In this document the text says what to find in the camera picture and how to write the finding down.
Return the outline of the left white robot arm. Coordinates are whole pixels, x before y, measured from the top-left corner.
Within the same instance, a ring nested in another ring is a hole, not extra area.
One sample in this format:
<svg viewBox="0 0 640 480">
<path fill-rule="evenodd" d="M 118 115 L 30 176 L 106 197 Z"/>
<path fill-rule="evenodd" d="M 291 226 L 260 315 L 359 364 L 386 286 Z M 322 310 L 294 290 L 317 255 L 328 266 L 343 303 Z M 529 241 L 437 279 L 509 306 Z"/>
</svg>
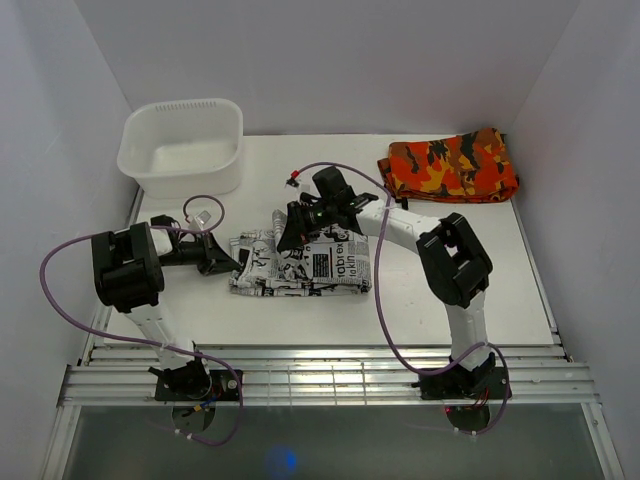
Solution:
<svg viewBox="0 0 640 480">
<path fill-rule="evenodd" d="M 207 361 L 190 353 L 195 344 L 179 333 L 160 296 L 165 289 L 162 268 L 194 266 L 203 276 L 231 273 L 241 265 L 205 230 L 211 215 L 204 211 L 182 232 L 167 215 L 137 223 L 120 232 L 91 238 L 94 284 L 101 302 L 131 320 L 152 343 L 160 366 L 153 368 L 171 393 L 200 400 L 212 389 Z"/>
</svg>

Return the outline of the newspaper print trousers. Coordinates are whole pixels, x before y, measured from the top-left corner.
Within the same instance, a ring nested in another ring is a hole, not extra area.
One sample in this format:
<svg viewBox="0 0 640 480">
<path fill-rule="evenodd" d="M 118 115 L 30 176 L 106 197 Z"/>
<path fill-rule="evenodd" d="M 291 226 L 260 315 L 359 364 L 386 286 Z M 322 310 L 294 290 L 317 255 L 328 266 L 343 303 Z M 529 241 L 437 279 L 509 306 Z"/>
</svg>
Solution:
<svg viewBox="0 0 640 480">
<path fill-rule="evenodd" d="M 234 294 L 258 297 L 359 295 L 371 290 L 368 238 L 338 225 L 323 228 L 304 246 L 278 252 L 287 216 L 276 210 L 269 229 L 241 233 L 230 240 L 231 257 L 240 265 L 231 273 Z"/>
</svg>

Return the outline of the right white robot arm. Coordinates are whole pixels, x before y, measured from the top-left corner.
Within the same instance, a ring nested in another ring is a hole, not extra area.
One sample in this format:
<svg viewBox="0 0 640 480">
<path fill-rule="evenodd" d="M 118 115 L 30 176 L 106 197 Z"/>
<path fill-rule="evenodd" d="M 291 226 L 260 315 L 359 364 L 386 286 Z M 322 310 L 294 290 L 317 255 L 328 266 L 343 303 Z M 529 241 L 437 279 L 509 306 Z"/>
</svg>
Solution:
<svg viewBox="0 0 640 480">
<path fill-rule="evenodd" d="M 462 399 L 484 393 L 495 371 L 484 315 L 492 262 L 466 218 L 444 219 L 394 208 L 389 199 L 357 194 L 341 171 L 328 166 L 313 175 L 317 195 L 301 194 L 288 204 L 286 223 L 277 234 L 280 252 L 310 243 L 322 229 L 337 225 L 375 236 L 416 254 L 427 284 L 444 304 L 451 336 L 450 362 L 417 370 L 416 387 L 427 399 Z"/>
</svg>

